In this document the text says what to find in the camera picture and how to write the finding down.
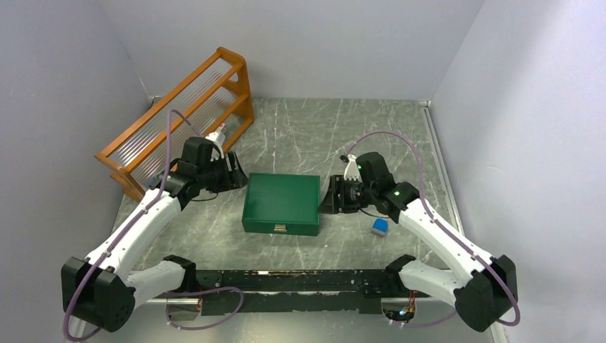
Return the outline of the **green jewelry box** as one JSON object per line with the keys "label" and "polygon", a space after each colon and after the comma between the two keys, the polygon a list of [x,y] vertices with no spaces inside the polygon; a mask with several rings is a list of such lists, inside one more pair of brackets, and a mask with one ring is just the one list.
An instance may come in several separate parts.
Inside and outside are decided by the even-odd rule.
{"label": "green jewelry box", "polygon": [[242,212],[243,230],[316,237],[320,192],[319,176],[251,173]]}

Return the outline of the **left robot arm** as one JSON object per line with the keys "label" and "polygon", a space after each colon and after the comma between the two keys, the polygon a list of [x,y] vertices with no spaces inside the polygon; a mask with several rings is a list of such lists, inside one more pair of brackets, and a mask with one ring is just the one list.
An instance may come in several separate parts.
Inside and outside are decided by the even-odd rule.
{"label": "left robot arm", "polygon": [[72,317],[98,330],[115,332],[132,312],[163,294],[188,297],[199,291],[196,264],[169,255],[143,271],[133,270],[141,254],[185,207],[207,191],[219,194],[245,187],[246,173],[234,151],[215,141],[188,138],[179,158],[168,158],[163,172],[136,209],[99,247],[83,259],[72,257],[61,268],[64,328]]}

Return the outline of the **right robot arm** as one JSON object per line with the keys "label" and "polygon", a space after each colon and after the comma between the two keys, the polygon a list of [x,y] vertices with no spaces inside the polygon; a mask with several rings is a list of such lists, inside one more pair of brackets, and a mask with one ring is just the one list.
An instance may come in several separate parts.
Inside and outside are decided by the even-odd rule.
{"label": "right robot arm", "polygon": [[453,307],[476,332],[489,329],[509,310],[517,310],[517,271],[508,256],[494,257],[464,237],[437,213],[421,189],[396,182],[378,152],[343,154],[340,159],[344,172],[330,177],[319,212],[349,214],[374,206],[447,265],[438,269],[410,255],[400,257],[390,264],[392,272],[385,278],[391,294],[402,296],[411,290],[438,299]]}

